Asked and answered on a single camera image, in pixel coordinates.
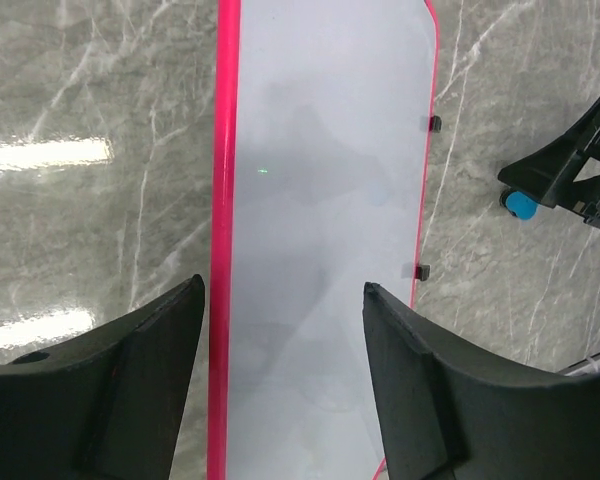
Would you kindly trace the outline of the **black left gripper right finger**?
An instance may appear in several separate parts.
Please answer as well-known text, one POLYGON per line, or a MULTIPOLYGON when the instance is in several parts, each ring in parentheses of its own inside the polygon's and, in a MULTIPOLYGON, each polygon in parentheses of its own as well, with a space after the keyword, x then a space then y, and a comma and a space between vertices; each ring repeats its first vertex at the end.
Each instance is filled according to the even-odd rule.
POLYGON ((600 479, 600 372, 500 357, 376 283, 363 323, 391 478, 600 479))

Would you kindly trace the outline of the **pink framed whiteboard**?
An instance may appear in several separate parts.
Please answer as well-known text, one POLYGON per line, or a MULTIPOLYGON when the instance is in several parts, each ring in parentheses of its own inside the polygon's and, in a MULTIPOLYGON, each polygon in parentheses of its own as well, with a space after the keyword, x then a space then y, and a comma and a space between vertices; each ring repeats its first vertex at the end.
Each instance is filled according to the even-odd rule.
POLYGON ((435 96, 428 1, 222 1, 207 475, 373 479, 364 286, 412 300, 435 96))

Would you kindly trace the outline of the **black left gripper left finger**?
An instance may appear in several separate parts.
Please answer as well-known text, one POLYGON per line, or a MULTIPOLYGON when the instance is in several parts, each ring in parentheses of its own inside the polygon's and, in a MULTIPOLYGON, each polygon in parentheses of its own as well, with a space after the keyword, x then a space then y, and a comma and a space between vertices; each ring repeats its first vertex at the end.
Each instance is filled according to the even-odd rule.
POLYGON ((205 308, 193 276, 70 340, 0 364, 0 479, 166 479, 205 308))

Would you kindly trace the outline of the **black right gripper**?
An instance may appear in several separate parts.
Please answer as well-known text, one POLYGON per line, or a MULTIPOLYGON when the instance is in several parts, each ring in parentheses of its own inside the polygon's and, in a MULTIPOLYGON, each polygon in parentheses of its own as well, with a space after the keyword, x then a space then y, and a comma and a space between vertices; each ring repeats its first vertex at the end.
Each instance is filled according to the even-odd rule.
POLYGON ((497 179, 600 230, 600 97, 555 142, 505 166, 497 179))

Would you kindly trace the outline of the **blue whiteboard eraser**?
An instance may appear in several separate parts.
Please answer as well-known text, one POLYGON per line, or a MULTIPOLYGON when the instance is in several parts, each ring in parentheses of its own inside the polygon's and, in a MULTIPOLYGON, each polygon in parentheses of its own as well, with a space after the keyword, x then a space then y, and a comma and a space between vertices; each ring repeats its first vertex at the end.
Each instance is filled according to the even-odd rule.
POLYGON ((513 217, 521 221, 532 219, 538 209, 538 204, 535 201, 523 193, 512 189, 503 191, 499 202, 513 217))

